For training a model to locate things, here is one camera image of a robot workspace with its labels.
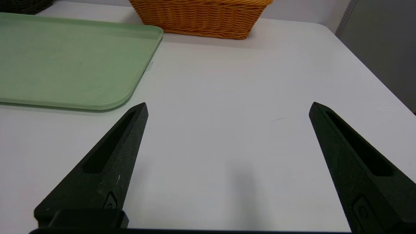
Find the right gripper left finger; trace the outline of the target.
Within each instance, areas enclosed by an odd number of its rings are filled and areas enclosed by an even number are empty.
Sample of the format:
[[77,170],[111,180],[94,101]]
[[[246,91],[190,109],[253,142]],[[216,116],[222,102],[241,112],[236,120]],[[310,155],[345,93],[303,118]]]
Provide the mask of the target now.
[[122,209],[148,119],[130,108],[34,209],[40,228],[64,209]]

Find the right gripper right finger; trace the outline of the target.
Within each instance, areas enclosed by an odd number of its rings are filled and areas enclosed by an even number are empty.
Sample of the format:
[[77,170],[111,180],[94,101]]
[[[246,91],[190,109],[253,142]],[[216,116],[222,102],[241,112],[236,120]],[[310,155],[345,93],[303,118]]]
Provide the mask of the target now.
[[415,183],[331,108],[309,118],[353,233],[414,233]]

